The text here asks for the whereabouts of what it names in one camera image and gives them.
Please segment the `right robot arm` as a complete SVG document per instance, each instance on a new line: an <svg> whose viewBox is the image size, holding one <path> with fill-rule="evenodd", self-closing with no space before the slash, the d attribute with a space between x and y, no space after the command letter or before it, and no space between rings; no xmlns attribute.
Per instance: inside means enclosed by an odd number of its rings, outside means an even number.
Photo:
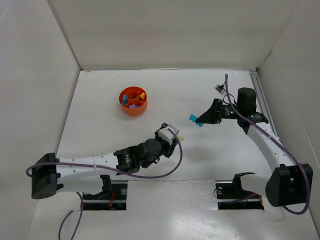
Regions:
<svg viewBox="0 0 320 240"><path fill-rule="evenodd" d="M253 192L264 195L273 207L309 205L313 179L312 167L297 164L273 133L268 119L257 112L256 92L242 87L237 91L235 104L224 104L215 98L210 108L195 120L197 125L220 124L223 119L236 120L244 133L261 151L271 175L259 176L254 172L237 173L232 180L232 190L241 195Z"/></svg>

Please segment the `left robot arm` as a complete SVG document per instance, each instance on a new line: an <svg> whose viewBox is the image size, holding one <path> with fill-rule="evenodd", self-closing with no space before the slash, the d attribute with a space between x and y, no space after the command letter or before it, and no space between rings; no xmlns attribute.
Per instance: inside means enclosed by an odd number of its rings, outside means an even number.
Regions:
<svg viewBox="0 0 320 240"><path fill-rule="evenodd" d="M106 155L84 158L58 158L46 153L26 170L31 178L31 197L47 199L61 192L83 192L91 195L111 192L116 176L143 179L138 172L157 164L161 157L170 158L179 142L179 129L163 123L149 138L138 145Z"/></svg>

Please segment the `pale yellow lego brick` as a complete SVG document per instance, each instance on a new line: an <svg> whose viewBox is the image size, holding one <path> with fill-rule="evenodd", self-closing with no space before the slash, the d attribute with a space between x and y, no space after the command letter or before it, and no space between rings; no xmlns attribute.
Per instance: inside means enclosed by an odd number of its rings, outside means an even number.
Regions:
<svg viewBox="0 0 320 240"><path fill-rule="evenodd" d="M178 138L178 139L179 139L179 141L181 141L181 142L184 140L184 137L183 137L183 136L181 136L181 135L179 135L179 134L177 135L177 138Z"/></svg>

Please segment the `yellow curved lego brick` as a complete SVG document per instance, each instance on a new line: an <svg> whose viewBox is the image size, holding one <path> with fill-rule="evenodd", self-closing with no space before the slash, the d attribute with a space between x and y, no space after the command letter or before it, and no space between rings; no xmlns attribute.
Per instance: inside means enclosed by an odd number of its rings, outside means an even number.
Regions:
<svg viewBox="0 0 320 240"><path fill-rule="evenodd" d="M145 92L142 92L140 95L140 100L144 100L146 98L146 93Z"/></svg>

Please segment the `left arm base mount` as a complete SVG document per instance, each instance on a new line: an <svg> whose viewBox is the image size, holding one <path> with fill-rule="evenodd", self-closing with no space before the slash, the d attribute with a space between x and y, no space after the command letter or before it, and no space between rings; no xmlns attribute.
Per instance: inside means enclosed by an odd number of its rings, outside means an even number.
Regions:
<svg viewBox="0 0 320 240"><path fill-rule="evenodd" d="M125 211L127 209L128 181L111 180L109 175L100 176L102 186L97 194L84 194L84 211Z"/></svg>

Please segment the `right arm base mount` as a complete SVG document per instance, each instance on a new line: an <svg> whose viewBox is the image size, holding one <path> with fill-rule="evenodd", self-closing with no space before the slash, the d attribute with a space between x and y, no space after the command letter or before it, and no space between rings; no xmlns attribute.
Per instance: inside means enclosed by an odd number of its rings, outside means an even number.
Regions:
<svg viewBox="0 0 320 240"><path fill-rule="evenodd" d="M253 174L237 173L232 180L215 181L213 195L218 200L218 210L264 210L262 197L255 192L243 190L241 185L241 177Z"/></svg>

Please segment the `turquoise lego brick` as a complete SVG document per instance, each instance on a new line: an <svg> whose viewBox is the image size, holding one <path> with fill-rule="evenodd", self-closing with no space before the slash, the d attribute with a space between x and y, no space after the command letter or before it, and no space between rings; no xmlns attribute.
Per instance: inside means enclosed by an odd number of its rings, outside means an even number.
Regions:
<svg viewBox="0 0 320 240"><path fill-rule="evenodd" d="M193 114L191 114L190 116L189 116L189 120L190 121L192 121L194 124L196 124L198 127L202 127L204 124L203 123L198 123L198 122L196 122L196 120L197 120L198 118L197 118L197 116L195 116L195 115L193 115Z"/></svg>

